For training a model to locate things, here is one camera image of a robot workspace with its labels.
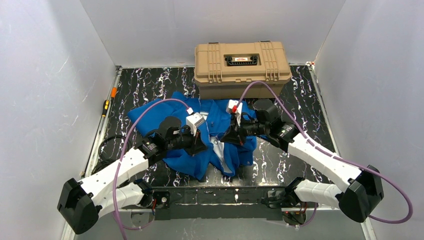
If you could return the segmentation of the blue zip jacket white lining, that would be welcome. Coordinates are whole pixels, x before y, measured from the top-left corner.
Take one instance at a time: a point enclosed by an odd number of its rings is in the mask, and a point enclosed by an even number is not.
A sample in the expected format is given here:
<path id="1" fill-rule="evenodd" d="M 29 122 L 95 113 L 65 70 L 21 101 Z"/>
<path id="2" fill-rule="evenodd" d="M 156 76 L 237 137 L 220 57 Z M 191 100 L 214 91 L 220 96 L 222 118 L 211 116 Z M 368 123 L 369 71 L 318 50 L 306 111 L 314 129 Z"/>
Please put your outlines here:
<path id="1" fill-rule="evenodd" d="M 171 169 L 201 180 L 209 165 L 213 165 L 223 175 L 233 177 L 240 166 L 253 164 L 254 150 L 257 147 L 256 137 L 247 137 L 243 145 L 220 141 L 230 125 L 228 99 L 191 98 L 177 91 L 171 97 L 171 101 L 163 103 L 160 99 L 155 99 L 127 114 L 132 123 L 137 123 L 136 129 L 142 135 L 157 129 L 168 116 L 176 117 L 185 123 L 188 114 L 184 104 L 202 115 L 205 122 L 199 130 L 207 150 L 194 156 L 187 154 L 183 149 L 170 150 L 163 160 Z"/>

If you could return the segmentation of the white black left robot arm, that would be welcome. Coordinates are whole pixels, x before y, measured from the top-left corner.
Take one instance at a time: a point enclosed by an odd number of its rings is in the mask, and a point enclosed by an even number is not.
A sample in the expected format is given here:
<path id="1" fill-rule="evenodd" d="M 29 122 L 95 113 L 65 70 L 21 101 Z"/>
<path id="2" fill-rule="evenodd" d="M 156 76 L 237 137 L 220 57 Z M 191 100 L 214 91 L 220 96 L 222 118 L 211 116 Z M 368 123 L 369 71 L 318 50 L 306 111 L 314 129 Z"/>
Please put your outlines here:
<path id="1" fill-rule="evenodd" d="M 201 139 L 205 118 L 198 112 L 186 117 L 186 124 L 174 116 L 166 117 L 157 129 L 148 132 L 122 160 L 81 180 L 69 179 L 63 184 L 57 210 L 77 235 L 87 232 L 104 215 L 115 209 L 139 205 L 154 190 L 141 181 L 120 185 L 135 174 L 165 158 L 171 150 L 184 150 L 189 156 L 207 150 Z"/>

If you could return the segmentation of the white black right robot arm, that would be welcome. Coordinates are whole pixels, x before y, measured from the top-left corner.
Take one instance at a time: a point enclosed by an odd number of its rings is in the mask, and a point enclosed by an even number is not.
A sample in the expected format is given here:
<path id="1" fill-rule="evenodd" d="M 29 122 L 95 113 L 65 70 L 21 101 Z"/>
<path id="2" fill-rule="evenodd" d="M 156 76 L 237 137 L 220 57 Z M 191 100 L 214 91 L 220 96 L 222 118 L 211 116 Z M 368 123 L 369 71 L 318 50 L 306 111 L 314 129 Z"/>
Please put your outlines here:
<path id="1" fill-rule="evenodd" d="M 327 184 L 297 177 L 285 188 L 283 201 L 331 206 L 358 223 L 371 215 L 384 198 L 382 181 L 375 167 L 370 165 L 369 170 L 365 170 L 342 162 L 337 154 L 301 133 L 292 121 L 284 120 L 270 99 L 257 100 L 253 109 L 254 116 L 249 116 L 243 111 L 241 102 L 229 100 L 226 111 L 230 114 L 230 124 L 221 137 L 222 142 L 243 146 L 248 137 L 260 137 L 332 181 Z"/>

